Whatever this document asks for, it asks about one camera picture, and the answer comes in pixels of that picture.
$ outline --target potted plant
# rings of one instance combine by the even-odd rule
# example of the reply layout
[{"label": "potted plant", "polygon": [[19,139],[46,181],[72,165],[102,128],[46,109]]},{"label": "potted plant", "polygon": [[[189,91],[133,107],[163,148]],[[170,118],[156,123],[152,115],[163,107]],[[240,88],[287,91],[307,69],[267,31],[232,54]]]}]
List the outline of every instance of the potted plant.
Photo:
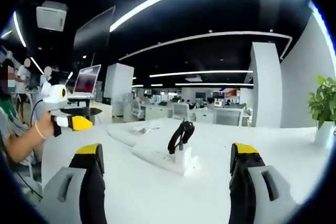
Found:
[{"label": "potted plant", "polygon": [[336,81],[318,75],[319,87],[310,93],[309,109],[312,118],[318,122],[315,143],[332,147],[336,122]]}]

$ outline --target human hand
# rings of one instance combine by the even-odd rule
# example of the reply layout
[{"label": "human hand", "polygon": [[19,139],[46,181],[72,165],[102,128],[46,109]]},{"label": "human hand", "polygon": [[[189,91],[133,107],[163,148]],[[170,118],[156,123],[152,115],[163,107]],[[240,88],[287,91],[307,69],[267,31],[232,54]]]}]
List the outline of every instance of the human hand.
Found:
[{"label": "human hand", "polygon": [[45,112],[36,123],[36,126],[43,137],[48,138],[53,136],[54,125],[51,121],[50,112]]}]

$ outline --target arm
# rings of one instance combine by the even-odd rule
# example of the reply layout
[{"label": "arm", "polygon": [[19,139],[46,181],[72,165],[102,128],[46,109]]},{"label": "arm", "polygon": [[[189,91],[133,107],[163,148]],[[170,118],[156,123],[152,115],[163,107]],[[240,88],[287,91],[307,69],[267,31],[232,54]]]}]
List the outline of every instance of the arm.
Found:
[{"label": "arm", "polygon": [[23,161],[33,148],[41,143],[43,138],[38,134],[33,126],[27,133],[19,137],[9,137],[5,141],[5,146],[9,156],[15,163]]},{"label": "arm", "polygon": [[25,80],[21,79],[20,76],[16,76],[15,80],[18,82],[26,82]]},{"label": "arm", "polygon": [[9,137],[5,141],[7,152],[14,162],[23,161],[33,151],[34,147],[43,141],[38,132],[44,137],[50,137],[54,134],[54,126],[49,112],[44,113],[37,124],[22,136]]}]

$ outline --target laptop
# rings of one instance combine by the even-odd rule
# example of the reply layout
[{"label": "laptop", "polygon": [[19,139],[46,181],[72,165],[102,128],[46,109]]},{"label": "laptop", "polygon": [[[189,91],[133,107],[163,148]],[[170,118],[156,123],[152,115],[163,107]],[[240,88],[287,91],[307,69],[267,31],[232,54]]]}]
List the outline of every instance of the laptop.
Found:
[{"label": "laptop", "polygon": [[101,65],[95,65],[79,70],[74,91],[68,94],[68,99],[92,99]]}]

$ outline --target air conditioner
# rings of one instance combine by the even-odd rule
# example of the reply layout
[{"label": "air conditioner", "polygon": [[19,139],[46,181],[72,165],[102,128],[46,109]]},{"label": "air conditioner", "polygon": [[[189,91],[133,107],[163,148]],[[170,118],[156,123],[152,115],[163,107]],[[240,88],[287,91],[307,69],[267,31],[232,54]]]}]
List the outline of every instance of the air conditioner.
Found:
[{"label": "air conditioner", "polygon": [[36,7],[38,28],[63,31],[67,10],[66,4],[45,1],[42,6]]},{"label": "air conditioner", "polygon": [[189,82],[202,82],[202,78],[199,75],[192,75],[188,78],[185,78]]}]

